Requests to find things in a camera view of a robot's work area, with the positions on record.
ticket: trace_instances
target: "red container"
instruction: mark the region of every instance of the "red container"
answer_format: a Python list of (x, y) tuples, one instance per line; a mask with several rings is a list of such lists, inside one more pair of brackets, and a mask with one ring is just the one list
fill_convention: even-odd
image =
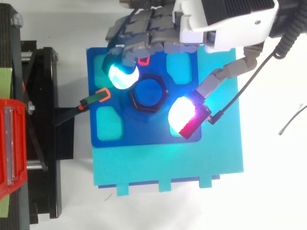
[(0, 200), (26, 180), (25, 104), (0, 99)]

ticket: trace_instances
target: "coiled cable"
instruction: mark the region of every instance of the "coiled cable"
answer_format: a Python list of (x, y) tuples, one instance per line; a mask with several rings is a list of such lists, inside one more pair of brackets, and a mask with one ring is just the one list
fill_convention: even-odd
[(307, 27), (307, 0), (301, 0), (300, 6), (293, 21), (282, 36), (280, 42), (274, 50), (274, 57), (276, 59), (284, 59), (297, 38)]

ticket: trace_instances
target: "screw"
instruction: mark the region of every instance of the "screw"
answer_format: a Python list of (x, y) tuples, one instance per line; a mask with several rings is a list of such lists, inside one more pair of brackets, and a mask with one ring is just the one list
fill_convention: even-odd
[(24, 26), (24, 18), (21, 14), (16, 13), (12, 18), (12, 25), (16, 28), (22, 28)]
[(59, 61), (59, 54), (58, 53), (54, 53), (53, 54), (53, 60), (54, 61)]
[(35, 105), (33, 105), (32, 101), (29, 101), (27, 107), (29, 115), (32, 115), (35, 110)]

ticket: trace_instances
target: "glowing fingertip sensor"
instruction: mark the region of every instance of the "glowing fingertip sensor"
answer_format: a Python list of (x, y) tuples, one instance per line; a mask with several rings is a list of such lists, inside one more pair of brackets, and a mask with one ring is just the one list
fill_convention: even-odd
[(204, 121), (210, 118), (210, 109), (203, 104), (204, 100), (193, 97), (179, 97), (168, 114), (169, 125), (185, 139), (189, 139)]
[(186, 97), (179, 97), (168, 113), (169, 125), (179, 133), (195, 116), (196, 108), (192, 101)]
[(117, 89), (124, 90), (130, 88), (139, 79), (140, 72), (138, 67), (135, 67), (135, 70), (131, 74), (126, 74), (113, 64), (110, 67), (108, 76)]

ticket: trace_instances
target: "teal platform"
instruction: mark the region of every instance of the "teal platform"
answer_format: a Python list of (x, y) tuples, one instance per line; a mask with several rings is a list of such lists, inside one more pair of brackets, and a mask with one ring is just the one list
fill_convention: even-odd
[[(198, 50), (199, 80), (202, 81), (213, 69), (222, 68), (235, 58), (235, 50), (207, 54), (201, 47)], [(100, 58), (95, 63), (95, 69), (99, 70), (95, 76), (99, 79), (96, 85), (100, 88), (111, 87), (106, 76), (99, 75), (102, 73), (102, 61), (103, 58)], [(178, 81), (178, 77), (188, 68), (183, 63), (177, 63), (176, 67), (170, 69), (177, 71), (175, 75)], [(226, 80), (206, 104), (215, 114), (237, 92), (236, 79)], [(120, 137), (115, 129), (120, 127), (120, 120), (110, 112), (112, 110), (100, 113), (103, 116), (101, 119), (108, 123), (110, 133), (109, 136), (98, 135), (106, 139)], [(171, 179), (199, 177), (200, 188), (209, 188), (213, 175), (243, 172), (238, 102), (214, 126), (203, 123), (201, 135), (201, 140), (194, 143), (93, 148), (94, 184), (116, 184), (118, 195), (125, 196), (129, 194), (129, 183), (158, 180), (159, 191), (165, 192), (171, 190)]]

